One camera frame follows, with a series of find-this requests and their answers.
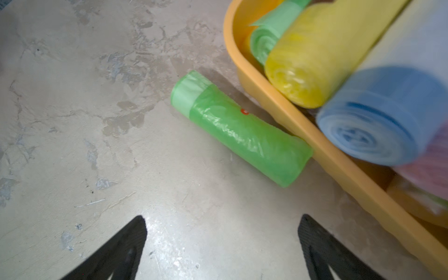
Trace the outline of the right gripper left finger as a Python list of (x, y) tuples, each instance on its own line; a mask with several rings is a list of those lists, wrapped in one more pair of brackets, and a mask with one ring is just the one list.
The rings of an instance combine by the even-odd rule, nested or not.
[(145, 219), (136, 216), (63, 279), (134, 280), (146, 239)]

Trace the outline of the white roll blue end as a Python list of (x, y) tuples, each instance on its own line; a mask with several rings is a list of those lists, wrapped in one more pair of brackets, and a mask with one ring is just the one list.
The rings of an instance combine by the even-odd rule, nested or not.
[(448, 3), (412, 1), (317, 115), (346, 154), (398, 166), (422, 155), (448, 118)]

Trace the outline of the pink roll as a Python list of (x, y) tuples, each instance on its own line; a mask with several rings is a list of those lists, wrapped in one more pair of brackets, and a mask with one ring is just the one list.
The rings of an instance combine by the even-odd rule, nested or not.
[(445, 124), (417, 160), (395, 166), (394, 171), (415, 187), (448, 199), (448, 125)]

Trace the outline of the small yellow roll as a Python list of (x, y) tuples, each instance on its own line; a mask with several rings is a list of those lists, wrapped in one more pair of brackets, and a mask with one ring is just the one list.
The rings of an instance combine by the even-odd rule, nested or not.
[(265, 73), (292, 103), (325, 104), (407, 1), (334, 1), (306, 8), (270, 52)]

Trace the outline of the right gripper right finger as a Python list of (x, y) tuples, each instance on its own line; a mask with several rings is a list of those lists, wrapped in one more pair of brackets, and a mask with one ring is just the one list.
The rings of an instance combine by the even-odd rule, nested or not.
[(357, 258), (310, 215), (301, 218), (297, 234), (312, 280), (382, 280), (383, 277)]

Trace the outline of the dark green roll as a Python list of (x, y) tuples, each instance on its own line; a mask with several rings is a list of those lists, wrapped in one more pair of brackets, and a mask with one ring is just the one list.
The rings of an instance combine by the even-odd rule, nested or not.
[(290, 25), (309, 5), (310, 0), (287, 0), (255, 21), (250, 35), (250, 51), (265, 66), (266, 60)]

